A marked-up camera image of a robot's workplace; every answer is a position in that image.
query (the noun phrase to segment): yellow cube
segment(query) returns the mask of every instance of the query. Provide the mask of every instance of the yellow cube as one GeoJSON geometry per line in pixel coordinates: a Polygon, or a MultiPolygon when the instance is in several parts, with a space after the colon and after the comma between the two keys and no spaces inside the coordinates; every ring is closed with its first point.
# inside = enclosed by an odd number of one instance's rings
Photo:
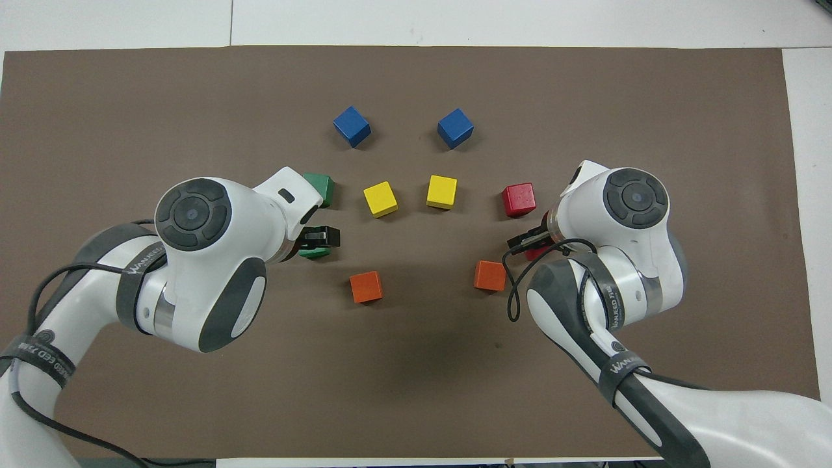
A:
{"type": "Polygon", "coordinates": [[[453,177],[431,176],[428,185],[428,206],[450,210],[457,196],[457,180],[453,177]]]}
{"type": "Polygon", "coordinates": [[[373,217],[382,217],[399,209],[390,182],[384,181],[378,185],[364,189],[364,198],[367,199],[369,211],[373,217]]]}

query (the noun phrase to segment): white table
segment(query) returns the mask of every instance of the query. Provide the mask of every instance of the white table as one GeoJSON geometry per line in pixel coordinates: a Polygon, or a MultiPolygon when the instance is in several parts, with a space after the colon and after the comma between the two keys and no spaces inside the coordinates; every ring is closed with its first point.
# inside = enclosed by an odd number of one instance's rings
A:
{"type": "Polygon", "coordinates": [[[832,15],[813,0],[0,0],[4,52],[249,44],[783,48],[820,395],[832,404],[832,15]]]}

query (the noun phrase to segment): gray circular button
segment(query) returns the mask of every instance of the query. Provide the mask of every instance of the gray circular button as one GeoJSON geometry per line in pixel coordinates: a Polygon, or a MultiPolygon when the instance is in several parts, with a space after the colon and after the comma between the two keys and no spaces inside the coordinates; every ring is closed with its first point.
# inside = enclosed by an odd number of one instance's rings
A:
{"type": "Polygon", "coordinates": [[[186,231],[199,229],[208,221],[210,208],[199,197],[183,198],[176,204],[173,211],[173,221],[186,231]]]}
{"type": "Polygon", "coordinates": [[[643,182],[635,182],[626,187],[622,192],[622,199],[624,204],[631,210],[643,212],[653,204],[654,193],[647,184],[643,182]]]}

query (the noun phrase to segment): red cube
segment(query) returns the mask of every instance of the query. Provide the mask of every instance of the red cube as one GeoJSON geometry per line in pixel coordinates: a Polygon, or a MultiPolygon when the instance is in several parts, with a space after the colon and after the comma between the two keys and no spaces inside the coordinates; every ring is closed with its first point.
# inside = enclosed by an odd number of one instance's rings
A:
{"type": "Polygon", "coordinates": [[[549,246],[540,247],[539,249],[528,249],[524,254],[526,254],[526,260],[533,261],[535,258],[543,255],[547,250],[549,250],[549,246]]]}
{"type": "Polygon", "coordinates": [[[510,185],[503,190],[503,205],[510,217],[521,217],[532,212],[537,205],[534,203],[534,187],[531,182],[510,185]]]}

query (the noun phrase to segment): black cable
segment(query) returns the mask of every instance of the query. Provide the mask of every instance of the black cable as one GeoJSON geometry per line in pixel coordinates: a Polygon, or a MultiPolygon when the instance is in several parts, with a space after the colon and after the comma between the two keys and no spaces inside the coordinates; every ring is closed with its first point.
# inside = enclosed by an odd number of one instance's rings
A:
{"type": "Polygon", "coordinates": [[[216,464],[216,460],[209,460],[207,458],[203,459],[193,459],[193,460],[186,460],[186,461],[154,461],[149,458],[142,457],[142,460],[156,466],[188,466],[188,465],[201,465],[204,463],[210,464],[211,466],[216,464]]]}
{"type": "Polygon", "coordinates": [[[147,464],[145,464],[144,461],[141,461],[141,459],[139,457],[133,455],[129,451],[126,451],[126,450],[122,449],[120,446],[117,446],[115,444],[111,444],[110,442],[103,441],[101,439],[90,436],[88,434],[84,434],[81,431],[76,431],[75,429],[72,429],[71,427],[65,426],[65,425],[61,424],[60,422],[55,421],[52,418],[49,418],[49,417],[41,414],[36,409],[29,406],[29,404],[26,403],[26,400],[23,400],[23,397],[20,395],[19,391],[15,391],[14,393],[12,393],[12,399],[14,400],[15,403],[17,403],[17,406],[21,409],[21,411],[26,413],[26,415],[29,416],[30,418],[32,418],[33,420],[43,424],[44,426],[51,427],[55,431],[61,432],[62,434],[66,434],[67,436],[70,436],[70,437],[75,437],[76,439],[78,439],[80,441],[89,442],[89,443],[94,444],[96,446],[99,446],[101,448],[105,448],[109,451],[115,452],[118,455],[123,456],[124,458],[127,458],[129,461],[132,461],[133,463],[135,463],[137,466],[140,466],[141,468],[148,468],[147,464]]]}
{"type": "Polygon", "coordinates": [[[37,315],[37,303],[40,301],[41,294],[43,290],[52,282],[55,278],[59,277],[63,273],[69,271],[78,271],[78,270],[103,270],[109,271],[110,273],[118,273],[121,274],[122,269],[117,268],[115,266],[109,265],[102,265],[101,263],[93,263],[93,262],[79,262],[79,263],[72,263],[71,265],[63,266],[58,268],[57,270],[53,271],[46,277],[41,284],[37,285],[35,288],[35,293],[32,295],[32,301],[29,302],[29,311],[27,314],[27,324],[26,324],[26,334],[29,336],[34,336],[35,332],[37,331],[36,325],[36,315],[37,315]]]}
{"type": "MultiPolygon", "coordinates": [[[[134,222],[135,224],[143,224],[143,221],[153,222],[152,220],[141,220],[142,222],[134,222]]],[[[116,266],[109,266],[103,265],[101,263],[94,263],[94,262],[78,262],[72,263],[71,265],[62,266],[57,270],[50,273],[39,285],[35,288],[35,293],[32,295],[32,300],[29,302],[29,309],[27,311],[27,334],[29,336],[34,336],[35,332],[37,331],[37,324],[36,324],[36,315],[37,315],[37,304],[40,301],[41,294],[43,290],[51,283],[55,278],[59,277],[63,273],[67,273],[70,271],[78,271],[78,270],[100,270],[100,271],[109,271],[110,273],[121,274],[123,269],[118,268],[116,266]]],[[[177,461],[172,463],[162,462],[162,461],[153,461],[148,458],[139,458],[133,455],[130,451],[121,448],[115,444],[110,442],[104,441],[94,436],[90,436],[84,432],[78,431],[76,429],[72,429],[69,426],[65,426],[58,421],[53,420],[52,418],[42,414],[38,410],[34,409],[30,406],[26,400],[23,399],[23,395],[21,395],[20,391],[15,391],[12,393],[12,399],[17,404],[17,407],[20,408],[23,413],[27,416],[31,417],[33,420],[47,426],[51,427],[55,431],[61,432],[62,434],[66,434],[67,436],[74,437],[80,441],[85,441],[87,443],[93,444],[95,446],[99,446],[103,449],[107,449],[111,452],[114,452],[124,458],[128,459],[129,461],[133,462],[137,466],[141,468],[150,468],[146,462],[151,463],[156,466],[187,466],[187,465],[199,465],[205,463],[213,464],[214,461],[207,460],[207,459],[194,459],[188,461],[177,461]]]]}
{"type": "Polygon", "coordinates": [[[680,381],[679,379],[674,379],[673,377],[666,377],[666,376],[659,376],[652,372],[644,371],[641,368],[635,369],[634,372],[639,376],[646,377],[648,379],[652,379],[654,381],[663,382],[666,384],[671,384],[675,386],[683,386],[685,388],[690,388],[693,390],[710,390],[710,388],[706,386],[700,386],[697,384],[691,384],[690,382],[680,381]]]}
{"type": "Polygon", "coordinates": [[[565,239],[563,241],[551,245],[548,249],[543,251],[543,253],[537,256],[537,258],[535,258],[528,265],[526,265],[526,268],[523,269],[523,271],[520,273],[520,276],[518,276],[517,280],[514,279],[514,275],[512,275],[511,271],[508,269],[506,259],[508,259],[508,256],[512,255],[517,251],[520,251],[520,249],[523,249],[525,246],[514,246],[508,249],[508,251],[503,254],[503,259],[501,260],[501,262],[503,263],[503,268],[505,269],[506,275],[508,276],[508,281],[512,285],[511,291],[508,292],[508,303],[506,304],[506,313],[508,314],[508,320],[517,321],[520,319],[521,304],[520,293],[518,292],[518,288],[520,287],[520,281],[522,281],[522,279],[532,270],[532,268],[534,268],[534,266],[537,265],[537,263],[541,261],[549,252],[559,250],[563,252],[563,255],[569,255],[570,250],[563,248],[564,246],[566,246],[566,244],[583,244],[589,247],[589,250],[591,250],[592,253],[598,253],[598,249],[595,248],[595,245],[587,241],[586,239],[565,239]],[[514,304],[517,304],[517,313],[513,313],[514,304]]]}

